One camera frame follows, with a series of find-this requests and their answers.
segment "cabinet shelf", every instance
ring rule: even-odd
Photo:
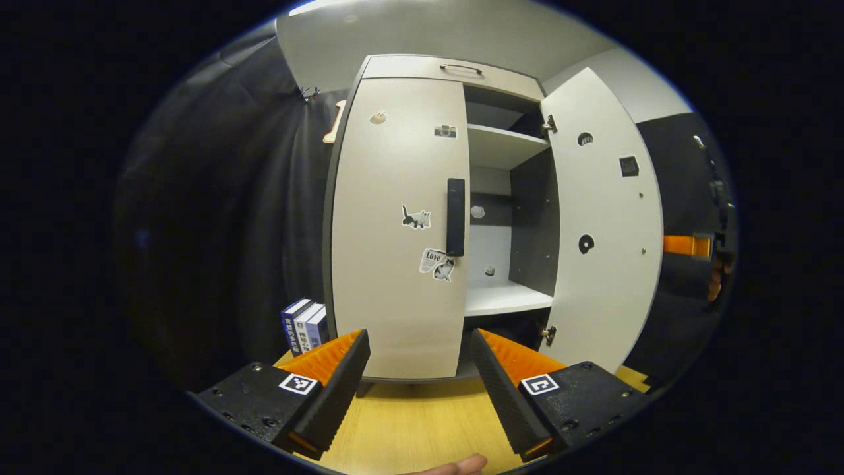
[[[466,295],[466,316],[509,314],[537,308],[548,308],[554,300],[549,295],[516,284],[497,281],[489,284],[469,282]]]
[[[512,170],[551,146],[548,140],[471,123],[468,140],[471,165],[501,170]]]

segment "black door handle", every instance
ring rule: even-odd
[[[466,180],[448,178],[446,255],[462,257],[466,241]]]

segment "cabinet top drawer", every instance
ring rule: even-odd
[[[482,63],[412,55],[375,55],[366,64],[363,79],[427,78],[465,84],[539,102],[545,98],[539,82],[530,76]]]

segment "door hinge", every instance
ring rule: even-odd
[[[546,330],[542,330],[542,337],[545,339],[545,344],[549,347],[554,343],[554,336],[557,334],[557,327],[551,326]]]
[[[557,131],[557,124],[554,123],[554,116],[553,115],[549,115],[548,116],[548,122],[542,124],[542,134],[547,134],[549,130],[551,132]]]

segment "cat sticker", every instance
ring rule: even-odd
[[[425,210],[420,211],[419,213],[408,214],[408,207],[402,205],[402,213],[404,214],[404,218],[402,219],[402,225],[406,227],[412,227],[413,229],[427,229],[430,227],[430,211],[425,212]]]
[[[454,258],[448,257],[434,268],[434,280],[451,282],[452,270],[454,270]]]
[[[422,253],[422,262],[419,263],[419,272],[427,274],[431,272],[446,257],[446,253],[437,249],[427,248]]]

